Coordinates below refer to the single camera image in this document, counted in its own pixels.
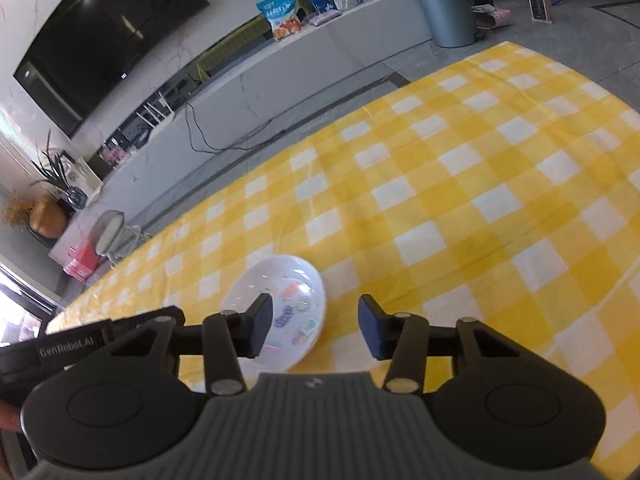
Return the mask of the left human hand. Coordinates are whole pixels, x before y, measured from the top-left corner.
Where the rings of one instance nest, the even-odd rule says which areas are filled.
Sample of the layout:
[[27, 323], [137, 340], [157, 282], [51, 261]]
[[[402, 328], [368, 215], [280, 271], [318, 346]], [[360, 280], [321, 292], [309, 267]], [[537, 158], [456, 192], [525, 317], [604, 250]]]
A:
[[21, 434], [21, 410], [9, 403], [0, 401], [0, 429]]

